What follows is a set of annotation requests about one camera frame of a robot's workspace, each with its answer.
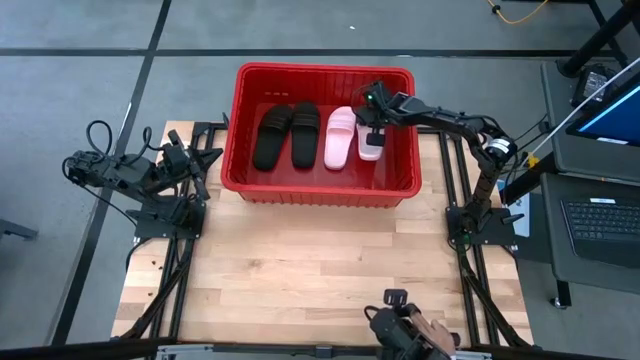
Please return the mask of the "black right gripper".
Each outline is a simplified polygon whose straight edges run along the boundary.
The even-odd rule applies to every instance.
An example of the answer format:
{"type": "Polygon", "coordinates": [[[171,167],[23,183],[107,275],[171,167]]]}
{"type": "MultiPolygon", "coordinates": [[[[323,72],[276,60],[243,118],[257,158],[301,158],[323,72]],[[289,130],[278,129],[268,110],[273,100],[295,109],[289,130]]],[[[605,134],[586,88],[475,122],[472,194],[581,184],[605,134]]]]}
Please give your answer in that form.
{"type": "Polygon", "coordinates": [[[368,146],[383,147],[386,126],[398,126],[397,107],[400,96],[392,94],[383,81],[378,80],[363,86],[356,92],[362,101],[352,108],[357,123],[370,127],[366,134],[368,146]]]}

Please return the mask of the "pink rubber slide sandal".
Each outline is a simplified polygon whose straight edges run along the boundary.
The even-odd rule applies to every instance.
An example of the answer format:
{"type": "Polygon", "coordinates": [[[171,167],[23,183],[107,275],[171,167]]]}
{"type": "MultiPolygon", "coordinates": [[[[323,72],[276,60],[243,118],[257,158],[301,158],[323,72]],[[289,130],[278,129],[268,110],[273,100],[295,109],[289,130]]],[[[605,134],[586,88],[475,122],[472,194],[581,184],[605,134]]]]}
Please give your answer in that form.
{"type": "Polygon", "coordinates": [[[366,134],[371,127],[366,125],[356,125],[358,154],[363,161],[377,161],[380,159],[383,147],[368,146],[366,144],[366,134]]]}
{"type": "Polygon", "coordinates": [[[356,115],[350,106],[335,109],[329,116],[325,135],[324,164],[330,170],[345,165],[355,134],[356,115]]]}

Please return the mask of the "black rubber slide sandal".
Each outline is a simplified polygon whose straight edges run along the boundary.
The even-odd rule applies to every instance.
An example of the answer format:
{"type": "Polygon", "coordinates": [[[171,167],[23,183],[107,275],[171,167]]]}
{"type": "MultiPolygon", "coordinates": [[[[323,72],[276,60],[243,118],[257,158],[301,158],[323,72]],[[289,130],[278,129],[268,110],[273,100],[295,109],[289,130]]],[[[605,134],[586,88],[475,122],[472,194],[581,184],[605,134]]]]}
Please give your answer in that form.
{"type": "Polygon", "coordinates": [[[253,153],[253,165],[257,170],[271,171],[276,166],[291,126],[292,114],[293,109],[289,105],[280,104],[263,115],[253,153]]]}
{"type": "Polygon", "coordinates": [[[310,102],[298,103],[293,110],[291,123],[292,163],[295,168],[314,166],[320,132],[320,113],[310,102]]]}

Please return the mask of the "red plastic bin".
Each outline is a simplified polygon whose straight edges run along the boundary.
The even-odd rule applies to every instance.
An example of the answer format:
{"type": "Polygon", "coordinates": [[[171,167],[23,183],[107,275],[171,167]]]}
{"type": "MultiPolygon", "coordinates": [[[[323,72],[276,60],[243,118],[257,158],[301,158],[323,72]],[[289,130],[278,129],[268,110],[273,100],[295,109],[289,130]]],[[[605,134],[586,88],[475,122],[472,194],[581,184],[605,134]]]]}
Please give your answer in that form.
{"type": "Polygon", "coordinates": [[[413,75],[404,68],[250,62],[237,73],[221,182],[254,203],[288,203],[389,208],[415,196],[422,186],[416,129],[390,126],[377,161],[364,161],[351,143],[346,165],[324,164],[325,127],[341,106],[359,106],[366,87],[381,81],[391,92],[414,94],[413,75]],[[272,107],[314,104],[320,115],[316,160],[310,169],[292,162],[292,142],[285,140],[270,171],[253,164],[258,127],[272,107]]]}

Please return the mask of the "white paper sheet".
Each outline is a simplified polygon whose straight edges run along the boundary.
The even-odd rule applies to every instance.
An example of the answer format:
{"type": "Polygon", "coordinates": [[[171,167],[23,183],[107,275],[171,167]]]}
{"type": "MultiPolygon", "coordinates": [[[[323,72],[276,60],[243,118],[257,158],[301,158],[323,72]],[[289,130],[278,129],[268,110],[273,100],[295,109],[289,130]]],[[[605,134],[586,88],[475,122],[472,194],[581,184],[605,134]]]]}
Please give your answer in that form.
{"type": "Polygon", "coordinates": [[[512,214],[522,215],[522,218],[515,221],[512,226],[514,232],[517,236],[520,237],[529,237],[530,236],[530,195],[525,194],[523,197],[518,199],[514,204],[509,205],[508,209],[512,214]]]}

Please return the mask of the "grey furniture foot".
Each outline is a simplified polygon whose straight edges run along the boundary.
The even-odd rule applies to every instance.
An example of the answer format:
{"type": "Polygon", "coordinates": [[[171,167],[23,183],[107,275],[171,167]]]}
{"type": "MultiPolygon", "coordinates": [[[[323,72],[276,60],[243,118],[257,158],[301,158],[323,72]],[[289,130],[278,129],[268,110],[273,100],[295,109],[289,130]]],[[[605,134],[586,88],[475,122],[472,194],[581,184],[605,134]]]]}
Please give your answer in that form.
{"type": "Polygon", "coordinates": [[[0,240],[4,236],[17,236],[23,240],[34,240],[38,232],[14,222],[0,219],[0,240]]]}

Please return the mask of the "thin white rod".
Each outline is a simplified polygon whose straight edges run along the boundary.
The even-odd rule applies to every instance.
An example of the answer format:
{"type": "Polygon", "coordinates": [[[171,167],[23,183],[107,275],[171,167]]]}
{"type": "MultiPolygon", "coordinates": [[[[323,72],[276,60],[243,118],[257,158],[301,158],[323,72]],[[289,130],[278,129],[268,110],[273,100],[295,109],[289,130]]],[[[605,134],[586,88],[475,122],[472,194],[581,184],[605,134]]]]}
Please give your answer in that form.
{"type": "Polygon", "coordinates": [[[603,86],[601,86],[598,91],[603,90],[605,87],[609,87],[610,92],[608,93],[607,98],[598,105],[595,106],[588,106],[588,107],[584,107],[584,105],[596,95],[596,92],[594,92],[591,96],[589,96],[584,102],[582,102],[580,105],[578,105],[577,107],[574,107],[571,104],[571,99],[573,97],[574,91],[576,89],[576,85],[578,83],[578,80],[574,83],[568,84],[568,88],[570,90],[569,93],[569,102],[568,105],[571,107],[570,112],[568,113],[568,115],[562,120],[560,121],[558,124],[555,124],[552,126],[550,132],[546,135],[546,137],[542,140],[542,142],[536,147],[534,148],[528,155],[526,155],[519,163],[518,163],[518,169],[520,168],[524,168],[525,167],[525,160],[529,155],[533,155],[547,142],[549,142],[560,130],[562,130],[563,128],[567,128],[569,125],[577,125],[581,119],[584,116],[589,117],[588,111],[589,110],[595,110],[597,106],[600,105],[604,105],[605,101],[612,96],[613,90],[615,88],[615,82],[616,80],[621,77],[623,74],[625,74],[626,72],[630,71],[634,66],[636,66],[637,64],[640,64],[640,57],[636,58],[632,63],[630,63],[629,65],[627,65],[626,67],[624,67],[622,70],[618,71],[617,73],[615,73],[615,75],[608,80],[603,86]]]}

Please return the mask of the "person's hand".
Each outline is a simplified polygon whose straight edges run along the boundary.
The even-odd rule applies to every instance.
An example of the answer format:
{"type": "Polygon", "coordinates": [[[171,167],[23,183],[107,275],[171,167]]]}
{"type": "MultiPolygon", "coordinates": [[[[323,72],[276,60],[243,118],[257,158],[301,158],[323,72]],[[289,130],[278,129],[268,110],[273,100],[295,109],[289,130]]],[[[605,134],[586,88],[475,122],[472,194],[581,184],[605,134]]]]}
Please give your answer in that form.
{"type": "Polygon", "coordinates": [[[438,345],[452,360],[455,360],[455,342],[448,329],[446,329],[437,320],[428,321],[419,312],[413,312],[410,315],[410,318],[422,334],[438,345]]]}

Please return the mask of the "black power adapter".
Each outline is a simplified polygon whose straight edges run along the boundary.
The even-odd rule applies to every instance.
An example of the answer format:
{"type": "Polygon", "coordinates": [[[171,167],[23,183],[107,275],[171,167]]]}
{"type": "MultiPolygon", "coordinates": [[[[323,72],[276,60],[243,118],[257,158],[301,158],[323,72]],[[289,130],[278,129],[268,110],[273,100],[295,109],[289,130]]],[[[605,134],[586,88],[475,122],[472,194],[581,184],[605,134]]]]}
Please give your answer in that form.
{"type": "Polygon", "coordinates": [[[607,98],[610,90],[609,87],[605,87],[601,91],[598,91],[598,89],[614,75],[614,70],[603,64],[586,66],[579,75],[578,83],[571,99],[571,104],[574,107],[577,107],[594,92],[596,92],[596,95],[591,98],[584,107],[601,104],[607,98]]]}

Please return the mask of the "black stand pole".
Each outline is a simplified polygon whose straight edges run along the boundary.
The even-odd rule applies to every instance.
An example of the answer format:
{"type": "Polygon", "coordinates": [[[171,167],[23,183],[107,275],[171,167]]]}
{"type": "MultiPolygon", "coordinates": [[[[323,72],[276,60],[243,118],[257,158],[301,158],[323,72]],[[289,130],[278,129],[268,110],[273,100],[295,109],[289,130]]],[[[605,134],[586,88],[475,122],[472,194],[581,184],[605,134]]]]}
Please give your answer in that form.
{"type": "Polygon", "coordinates": [[[615,37],[629,24],[633,24],[640,35],[640,0],[621,0],[622,5],[608,20],[604,18],[596,0],[585,1],[596,18],[599,29],[568,60],[557,62],[558,71],[565,77],[578,76],[582,68],[605,45],[611,48],[612,55],[620,66],[628,66],[628,59],[615,37]]]}

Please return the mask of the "monitor with blue screen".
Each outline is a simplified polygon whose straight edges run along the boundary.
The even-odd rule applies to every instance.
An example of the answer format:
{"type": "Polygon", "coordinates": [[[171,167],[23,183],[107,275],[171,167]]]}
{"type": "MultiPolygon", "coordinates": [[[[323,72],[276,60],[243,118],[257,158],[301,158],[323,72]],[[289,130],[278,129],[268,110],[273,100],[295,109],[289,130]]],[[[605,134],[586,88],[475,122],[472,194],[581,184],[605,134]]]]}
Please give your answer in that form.
{"type": "Polygon", "coordinates": [[[640,71],[571,124],[568,135],[640,147],[640,71]]]}

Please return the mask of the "black aluminium frame struts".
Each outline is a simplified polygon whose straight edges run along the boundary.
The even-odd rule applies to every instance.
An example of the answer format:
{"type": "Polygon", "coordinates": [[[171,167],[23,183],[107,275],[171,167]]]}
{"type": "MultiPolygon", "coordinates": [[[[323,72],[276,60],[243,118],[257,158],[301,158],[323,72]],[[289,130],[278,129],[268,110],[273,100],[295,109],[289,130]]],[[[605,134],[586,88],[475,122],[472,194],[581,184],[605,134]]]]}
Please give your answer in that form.
{"type": "MultiPolygon", "coordinates": [[[[224,127],[211,122],[191,122],[187,129],[166,125],[162,143],[156,147],[167,143],[168,133],[175,130],[186,146],[216,148],[213,146],[215,131],[224,127]]],[[[178,190],[183,197],[200,199],[189,180],[178,190]]],[[[169,189],[160,195],[170,199],[173,194],[169,189]]],[[[140,238],[134,232],[134,246],[127,255],[127,274],[117,314],[134,314],[137,319],[130,329],[117,334],[119,339],[158,338],[164,324],[168,325],[168,337],[177,337],[194,247],[199,238],[140,238]]]]}
{"type": "Polygon", "coordinates": [[[453,245],[448,239],[445,210],[462,206],[471,198],[472,181],[479,174],[469,149],[460,140],[448,135],[419,136],[421,168],[424,186],[429,189],[421,203],[433,208],[425,228],[426,250],[419,263],[425,267],[416,283],[398,280],[398,285],[410,288],[421,309],[441,311],[441,322],[461,336],[464,346],[509,342],[491,318],[474,289],[465,281],[461,259],[469,263],[486,295],[504,317],[512,333],[522,342],[533,343],[523,293],[517,271],[513,245],[453,245]]]}

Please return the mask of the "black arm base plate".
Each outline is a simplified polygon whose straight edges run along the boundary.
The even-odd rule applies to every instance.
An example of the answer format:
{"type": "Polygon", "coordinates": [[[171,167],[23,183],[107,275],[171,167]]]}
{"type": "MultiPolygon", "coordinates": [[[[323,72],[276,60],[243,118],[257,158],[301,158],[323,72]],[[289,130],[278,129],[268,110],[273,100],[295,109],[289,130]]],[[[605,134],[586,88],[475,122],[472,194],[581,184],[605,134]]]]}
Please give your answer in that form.
{"type": "Polygon", "coordinates": [[[126,213],[136,221],[136,237],[196,239],[202,233],[206,203],[198,198],[171,197],[126,213]]]}
{"type": "Polygon", "coordinates": [[[453,245],[513,245],[513,224],[524,217],[512,215],[507,208],[490,208],[476,219],[462,207],[448,207],[445,216],[447,239],[453,245]]]}

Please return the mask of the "silver metal bracket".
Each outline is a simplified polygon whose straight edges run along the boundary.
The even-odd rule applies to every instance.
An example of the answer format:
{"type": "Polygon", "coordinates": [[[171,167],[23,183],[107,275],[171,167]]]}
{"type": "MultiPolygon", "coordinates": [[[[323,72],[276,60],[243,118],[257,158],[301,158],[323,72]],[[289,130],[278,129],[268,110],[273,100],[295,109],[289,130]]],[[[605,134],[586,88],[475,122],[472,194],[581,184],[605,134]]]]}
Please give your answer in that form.
{"type": "Polygon", "coordinates": [[[493,360],[491,353],[472,350],[457,350],[450,360],[493,360]]]}
{"type": "Polygon", "coordinates": [[[162,345],[157,348],[155,360],[176,360],[178,355],[212,353],[213,349],[212,344],[162,345]]]}

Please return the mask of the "black frame beam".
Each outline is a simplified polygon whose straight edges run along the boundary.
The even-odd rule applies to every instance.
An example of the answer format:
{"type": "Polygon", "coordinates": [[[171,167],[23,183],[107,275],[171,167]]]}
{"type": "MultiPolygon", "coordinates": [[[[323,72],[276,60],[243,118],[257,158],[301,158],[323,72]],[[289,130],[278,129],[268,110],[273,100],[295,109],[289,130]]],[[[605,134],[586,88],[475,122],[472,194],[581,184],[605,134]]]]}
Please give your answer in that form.
{"type": "MultiPolygon", "coordinates": [[[[131,360],[155,357],[162,345],[202,344],[178,343],[173,338],[153,339],[112,339],[106,342],[80,343],[70,345],[42,346],[0,350],[0,360],[131,360]]],[[[316,345],[275,345],[211,343],[212,353],[278,354],[288,356],[314,357],[316,345]]],[[[333,346],[334,357],[373,356],[378,360],[391,360],[383,347],[376,346],[333,346]]],[[[462,350],[491,353],[493,360],[620,360],[618,358],[584,354],[545,351],[539,348],[515,348],[496,345],[477,345],[462,350]]]]}

